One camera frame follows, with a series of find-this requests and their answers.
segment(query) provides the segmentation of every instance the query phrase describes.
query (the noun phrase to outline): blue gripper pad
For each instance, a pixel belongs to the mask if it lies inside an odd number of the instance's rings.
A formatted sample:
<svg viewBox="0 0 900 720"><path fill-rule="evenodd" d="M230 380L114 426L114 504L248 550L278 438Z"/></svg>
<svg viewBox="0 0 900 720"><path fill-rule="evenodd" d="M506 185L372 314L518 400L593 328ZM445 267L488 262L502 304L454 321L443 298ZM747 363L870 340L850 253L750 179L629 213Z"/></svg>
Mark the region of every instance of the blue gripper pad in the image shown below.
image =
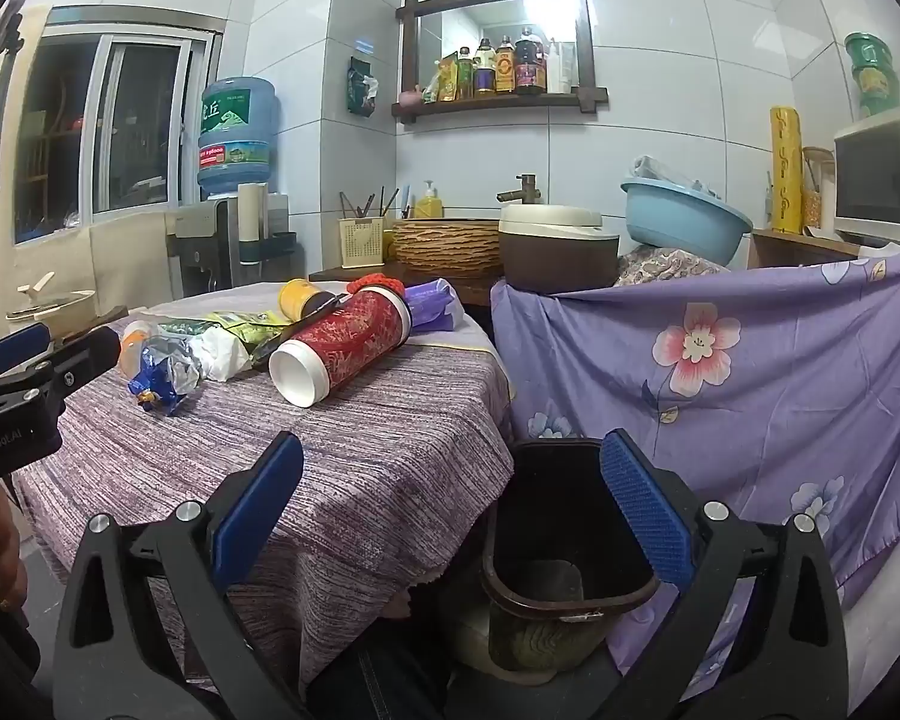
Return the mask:
<svg viewBox="0 0 900 720"><path fill-rule="evenodd" d="M211 568L219 591L247 579L302 476L303 447L290 435L255 472L215 533Z"/></svg>
<svg viewBox="0 0 900 720"><path fill-rule="evenodd" d="M50 330L47 325L31 324L6 338L0 339L0 374L31 357L43 354L50 346Z"/></svg>
<svg viewBox="0 0 900 720"><path fill-rule="evenodd" d="M690 533L634 450L616 433L600 447L600 474L656 576L680 592L694 576Z"/></svg>

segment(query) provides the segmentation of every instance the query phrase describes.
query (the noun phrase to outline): soap dispenser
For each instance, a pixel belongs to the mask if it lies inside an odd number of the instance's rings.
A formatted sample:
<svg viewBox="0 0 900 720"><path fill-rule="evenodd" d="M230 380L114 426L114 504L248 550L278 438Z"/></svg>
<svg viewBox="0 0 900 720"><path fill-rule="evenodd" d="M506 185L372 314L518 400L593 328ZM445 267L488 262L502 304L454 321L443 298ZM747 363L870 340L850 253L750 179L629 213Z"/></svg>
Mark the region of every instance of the soap dispenser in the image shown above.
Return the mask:
<svg viewBox="0 0 900 720"><path fill-rule="evenodd" d="M413 206L413 218L443 218L443 203L437 197L437 188L433 181L427 181L427 191L423 199Z"/></svg>

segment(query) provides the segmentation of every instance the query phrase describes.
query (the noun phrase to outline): wooden mirror frame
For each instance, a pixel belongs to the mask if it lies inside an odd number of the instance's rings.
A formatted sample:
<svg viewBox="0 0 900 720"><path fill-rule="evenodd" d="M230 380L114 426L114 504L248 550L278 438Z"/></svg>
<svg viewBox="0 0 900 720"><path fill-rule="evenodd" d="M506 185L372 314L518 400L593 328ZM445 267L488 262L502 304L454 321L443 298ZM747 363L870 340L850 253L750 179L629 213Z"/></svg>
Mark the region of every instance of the wooden mirror frame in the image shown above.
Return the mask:
<svg viewBox="0 0 900 720"><path fill-rule="evenodd" d="M396 9L396 18L403 25L403 42L400 47L403 68L400 74L400 91L413 92L419 81L419 17L446 10L457 10L470 5L507 0L405 0ZM533 108L548 105L579 107L581 113L596 113L598 103L610 103L607 89L597 86L597 74L593 63L593 35L590 31L590 11L586 0L578 0L577 8L577 65L580 85L569 95L487 95L470 100L454 100L451 103L420 103L404 107L394 103L392 114L404 124L416 121L418 116L456 111L487 110L490 108Z"/></svg>

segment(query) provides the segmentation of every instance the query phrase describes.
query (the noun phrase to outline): screw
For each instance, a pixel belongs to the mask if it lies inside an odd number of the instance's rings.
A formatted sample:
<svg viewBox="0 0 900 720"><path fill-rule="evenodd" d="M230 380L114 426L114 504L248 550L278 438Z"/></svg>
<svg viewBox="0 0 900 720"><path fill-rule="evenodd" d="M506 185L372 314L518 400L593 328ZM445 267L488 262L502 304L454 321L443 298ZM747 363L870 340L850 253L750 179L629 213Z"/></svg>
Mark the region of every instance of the screw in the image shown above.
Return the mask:
<svg viewBox="0 0 900 720"><path fill-rule="evenodd" d="M807 517L806 514L798 514L794 517L794 525L797 526L797 530L801 533L813 533L813 517Z"/></svg>
<svg viewBox="0 0 900 720"><path fill-rule="evenodd" d="M197 501L184 501L176 507L176 518L180 522L190 522L200 516L200 504Z"/></svg>
<svg viewBox="0 0 900 720"><path fill-rule="evenodd" d="M730 516L730 510L720 501L708 501L706 504L703 504L703 513L706 514L707 519L712 519L716 522L722 522Z"/></svg>
<svg viewBox="0 0 900 720"><path fill-rule="evenodd" d="M103 533L110 527L110 518L106 514L97 514L90 520L90 530L94 533Z"/></svg>

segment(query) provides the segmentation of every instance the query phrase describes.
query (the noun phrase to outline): black trash bin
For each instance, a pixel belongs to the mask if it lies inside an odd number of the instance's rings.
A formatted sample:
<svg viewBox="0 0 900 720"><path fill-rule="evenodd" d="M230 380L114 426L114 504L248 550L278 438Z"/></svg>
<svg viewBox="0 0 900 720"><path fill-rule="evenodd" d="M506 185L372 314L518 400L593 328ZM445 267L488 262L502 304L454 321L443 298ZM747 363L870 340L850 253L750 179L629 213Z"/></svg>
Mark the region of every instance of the black trash bin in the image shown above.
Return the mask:
<svg viewBox="0 0 900 720"><path fill-rule="evenodd" d="M482 557L490 657L509 671L566 671L659 581L602 480L600 442L532 440L511 454Z"/></svg>

